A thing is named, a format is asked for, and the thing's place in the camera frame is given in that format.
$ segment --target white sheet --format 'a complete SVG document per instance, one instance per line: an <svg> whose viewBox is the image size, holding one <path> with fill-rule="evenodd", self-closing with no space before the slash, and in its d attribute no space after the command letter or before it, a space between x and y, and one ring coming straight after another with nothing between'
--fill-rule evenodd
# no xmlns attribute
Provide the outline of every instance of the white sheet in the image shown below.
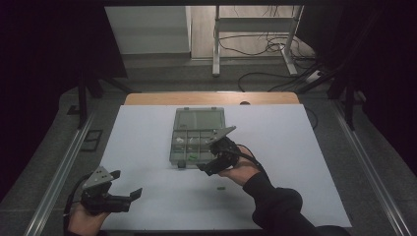
<svg viewBox="0 0 417 236"><path fill-rule="evenodd" d="M128 196L144 188L129 212L113 213L103 229L233 230L259 228L253 199L240 186L169 162L175 111L184 106L122 106L101 165L121 170L110 193ZM303 197L302 213L316 226L350 222L331 179L303 105L224 107L228 137L251 149L275 187Z"/></svg>

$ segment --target table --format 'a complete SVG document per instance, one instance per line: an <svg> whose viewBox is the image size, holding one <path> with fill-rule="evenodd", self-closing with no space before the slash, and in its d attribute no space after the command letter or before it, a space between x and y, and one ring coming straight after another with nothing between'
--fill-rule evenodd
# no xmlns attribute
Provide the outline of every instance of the table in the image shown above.
<svg viewBox="0 0 417 236"><path fill-rule="evenodd" d="M242 101L252 105L239 105ZM228 137L250 144L275 185L300 192L302 213L313 224L350 226L304 106L294 93L172 92L130 94L120 108L100 165L122 172L110 194L144 190L129 212L111 214L103 229L259 229L251 219L253 200L240 186L198 169L178 170L168 160L176 108L204 105L224 108L226 126L237 126ZM218 191L220 186L225 190Z"/></svg>

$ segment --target forearm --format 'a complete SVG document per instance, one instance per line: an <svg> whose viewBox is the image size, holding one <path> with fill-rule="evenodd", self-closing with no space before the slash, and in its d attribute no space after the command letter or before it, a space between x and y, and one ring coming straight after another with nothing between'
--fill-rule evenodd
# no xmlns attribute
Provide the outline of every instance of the forearm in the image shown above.
<svg viewBox="0 0 417 236"><path fill-rule="evenodd" d="M319 235L301 213L302 198L292 189L275 188L263 175L254 175L243 190L255 200L252 217L269 233L281 235Z"/></svg>

